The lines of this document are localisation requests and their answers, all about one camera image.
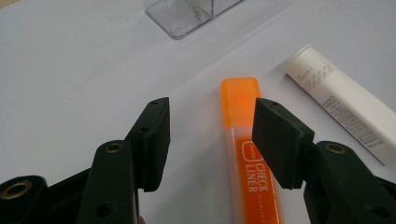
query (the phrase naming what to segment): white label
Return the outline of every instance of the white label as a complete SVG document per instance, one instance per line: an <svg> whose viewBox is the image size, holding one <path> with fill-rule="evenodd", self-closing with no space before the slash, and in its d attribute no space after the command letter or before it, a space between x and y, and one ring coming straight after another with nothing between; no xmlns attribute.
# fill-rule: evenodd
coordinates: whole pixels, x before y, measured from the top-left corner
<svg viewBox="0 0 396 224"><path fill-rule="evenodd" d="M313 68L309 67L300 77L298 82L307 92L313 91L320 83L334 73L334 67L329 63L323 63Z"/></svg>
<svg viewBox="0 0 396 224"><path fill-rule="evenodd" d="M331 96L322 106L366 147L377 147L384 144L384 141L373 130L337 101L335 97Z"/></svg>

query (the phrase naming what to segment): black plastic part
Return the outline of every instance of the black plastic part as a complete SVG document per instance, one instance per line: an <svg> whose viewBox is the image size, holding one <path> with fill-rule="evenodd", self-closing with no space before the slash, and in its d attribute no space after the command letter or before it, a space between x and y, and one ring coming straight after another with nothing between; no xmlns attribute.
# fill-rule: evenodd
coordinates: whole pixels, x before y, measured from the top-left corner
<svg viewBox="0 0 396 224"><path fill-rule="evenodd" d="M0 223L39 223L48 211L44 178L21 176L0 185Z"/></svg>
<svg viewBox="0 0 396 224"><path fill-rule="evenodd" d="M283 189L303 184L302 153L309 154L314 134L281 104L256 100L252 139Z"/></svg>
<svg viewBox="0 0 396 224"><path fill-rule="evenodd" d="M323 141L312 156L330 205L327 219L318 223L396 223L396 202L352 149Z"/></svg>
<svg viewBox="0 0 396 224"><path fill-rule="evenodd" d="M93 159L77 223L138 224L132 149L126 141L101 145Z"/></svg>
<svg viewBox="0 0 396 224"><path fill-rule="evenodd" d="M76 223L90 169L49 187L50 210L43 223Z"/></svg>
<svg viewBox="0 0 396 224"><path fill-rule="evenodd" d="M169 98L148 103L125 138L134 151L135 179L138 188L154 191L163 178L170 138Z"/></svg>

